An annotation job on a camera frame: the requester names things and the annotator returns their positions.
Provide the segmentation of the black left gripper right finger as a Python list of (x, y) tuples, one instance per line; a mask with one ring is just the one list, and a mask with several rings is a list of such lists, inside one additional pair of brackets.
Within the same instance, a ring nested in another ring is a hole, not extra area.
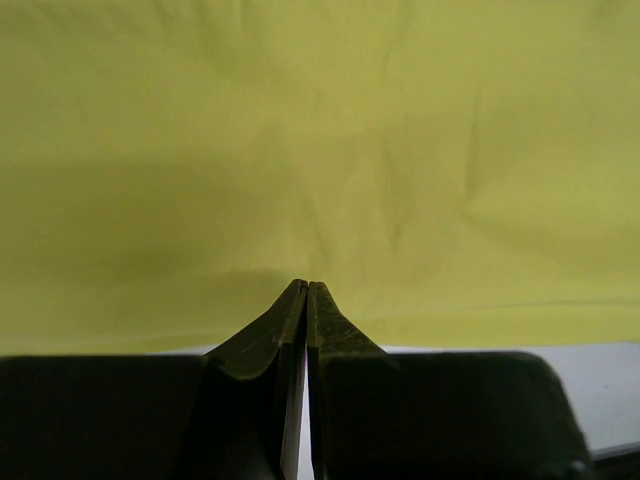
[(311, 453), (319, 479), (591, 479), (562, 383), (518, 351), (384, 351), (310, 285)]

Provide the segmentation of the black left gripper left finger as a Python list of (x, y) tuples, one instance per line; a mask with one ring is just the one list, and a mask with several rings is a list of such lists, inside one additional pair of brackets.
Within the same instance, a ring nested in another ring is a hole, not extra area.
[(5, 356), (5, 479), (293, 479), (306, 284), (213, 350)]

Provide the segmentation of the yellow trousers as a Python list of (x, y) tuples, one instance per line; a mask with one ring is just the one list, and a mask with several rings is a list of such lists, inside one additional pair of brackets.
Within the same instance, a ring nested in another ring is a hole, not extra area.
[(635, 1), (5, 1), (1, 349), (639, 337)]

